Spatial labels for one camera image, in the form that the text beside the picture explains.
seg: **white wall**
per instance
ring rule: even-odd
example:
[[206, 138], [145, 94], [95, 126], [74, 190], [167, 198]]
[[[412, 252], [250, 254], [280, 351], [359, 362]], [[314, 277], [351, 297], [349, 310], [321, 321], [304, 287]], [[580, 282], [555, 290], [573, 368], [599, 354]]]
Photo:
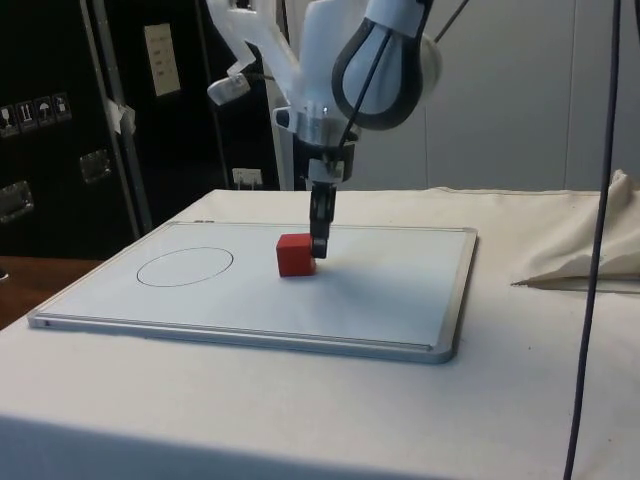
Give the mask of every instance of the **white wall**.
[[[308, 3], [288, 0], [294, 48]], [[430, 35], [458, 3], [435, 1]], [[640, 45], [633, 1], [623, 3], [616, 166], [640, 176]], [[595, 188], [610, 19], [602, 0], [469, 2], [440, 44], [444, 73], [427, 108], [397, 130], [366, 134], [347, 186]]]

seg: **power outlet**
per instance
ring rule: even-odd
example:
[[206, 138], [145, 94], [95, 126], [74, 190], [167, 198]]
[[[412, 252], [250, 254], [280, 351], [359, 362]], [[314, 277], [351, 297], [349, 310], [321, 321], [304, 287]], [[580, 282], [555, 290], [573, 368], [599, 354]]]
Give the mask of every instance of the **power outlet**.
[[262, 188], [262, 171], [258, 168], [234, 168], [233, 183], [238, 188]]

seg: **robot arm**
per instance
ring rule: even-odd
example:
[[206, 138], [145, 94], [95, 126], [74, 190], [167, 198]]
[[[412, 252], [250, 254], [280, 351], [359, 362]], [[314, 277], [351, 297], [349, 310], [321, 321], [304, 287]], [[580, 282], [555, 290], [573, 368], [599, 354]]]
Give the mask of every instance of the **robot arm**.
[[289, 103], [274, 122], [293, 134], [294, 162], [311, 185], [312, 254], [326, 258], [359, 128], [401, 125], [439, 79], [440, 54], [424, 36], [433, 0], [317, 0], [307, 8], [299, 59], [276, 25], [275, 0], [255, 0], [255, 10], [207, 1], [238, 59], [209, 95], [221, 104], [248, 91], [241, 72], [255, 60], [247, 43], [257, 46]]

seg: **black wire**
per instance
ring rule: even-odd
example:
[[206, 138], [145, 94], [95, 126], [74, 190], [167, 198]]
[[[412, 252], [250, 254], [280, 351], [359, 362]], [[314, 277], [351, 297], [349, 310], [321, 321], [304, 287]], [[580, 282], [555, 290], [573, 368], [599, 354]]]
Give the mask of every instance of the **black wire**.
[[445, 26], [442, 28], [442, 30], [440, 30], [440, 33], [438, 35], [436, 35], [436, 38], [435, 38], [434, 42], [438, 43], [440, 40], [442, 40], [442, 37], [444, 37], [444, 35], [451, 28], [451, 25], [453, 25], [453, 23], [458, 19], [458, 17], [460, 16], [462, 11], [464, 10], [464, 7], [467, 6], [467, 3], [469, 3], [469, 0], [462, 0], [462, 3], [458, 7], [458, 9], [455, 12], [453, 12], [453, 15], [451, 16], [449, 21], [445, 24]]
[[369, 91], [369, 87], [371, 86], [371, 82], [373, 81], [373, 77], [376, 74], [376, 70], [378, 69], [378, 65], [380, 64], [380, 60], [382, 60], [382, 55], [384, 54], [387, 45], [389, 44], [389, 40], [391, 40], [391, 36], [393, 32], [391, 30], [387, 30], [380, 47], [378, 48], [378, 52], [376, 53], [375, 58], [373, 59], [373, 63], [371, 64], [371, 68], [369, 69], [369, 74], [364, 81], [364, 85], [362, 86], [362, 91], [360, 92], [360, 96], [356, 101], [356, 104], [353, 107], [353, 113], [351, 114], [351, 118], [347, 122], [347, 126], [344, 129], [342, 134], [342, 138], [340, 139], [340, 143], [338, 144], [338, 151], [342, 150], [347, 143], [347, 139], [349, 138], [349, 132], [353, 128], [353, 125], [356, 123], [356, 119], [358, 114], [360, 113], [360, 109], [362, 108], [362, 104], [364, 103], [364, 99], [367, 96], [367, 92]]
[[271, 82], [275, 81], [275, 78], [271, 75], [264, 75], [262, 73], [245, 73], [244, 76], [248, 80], [269, 80]]
[[638, 27], [638, 40], [640, 40], [640, 0], [636, 0], [636, 26]]
[[582, 401], [584, 397], [584, 382], [587, 370], [587, 356], [589, 353], [589, 340], [591, 338], [591, 326], [593, 324], [593, 311], [596, 303], [596, 291], [598, 287], [598, 273], [600, 267], [600, 252], [602, 250], [602, 237], [604, 236], [607, 202], [609, 200], [609, 182], [613, 163], [613, 140], [615, 134], [616, 109], [618, 105], [618, 73], [620, 66], [620, 3], [613, 2], [613, 33], [611, 40], [611, 77], [609, 85], [609, 112], [607, 115], [607, 133], [605, 156], [602, 164], [602, 178], [600, 185], [600, 205], [598, 207], [598, 219], [593, 241], [593, 254], [591, 256], [591, 270], [589, 272], [589, 291], [587, 293], [587, 308], [580, 343], [580, 357], [578, 359], [578, 378], [576, 381], [576, 396], [573, 406], [573, 419], [571, 422], [571, 437], [567, 462], [564, 470], [564, 480], [571, 480], [573, 466], [578, 446], [578, 434], [580, 432], [580, 420], [582, 417]]

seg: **metal latch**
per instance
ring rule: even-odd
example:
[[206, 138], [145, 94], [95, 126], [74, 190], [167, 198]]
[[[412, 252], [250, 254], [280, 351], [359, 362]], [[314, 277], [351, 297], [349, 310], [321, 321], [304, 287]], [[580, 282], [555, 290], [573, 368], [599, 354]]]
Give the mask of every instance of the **metal latch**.
[[82, 178], [87, 185], [111, 175], [111, 160], [106, 150], [98, 150], [80, 157]]
[[34, 209], [27, 182], [18, 182], [0, 190], [0, 224], [9, 223]]

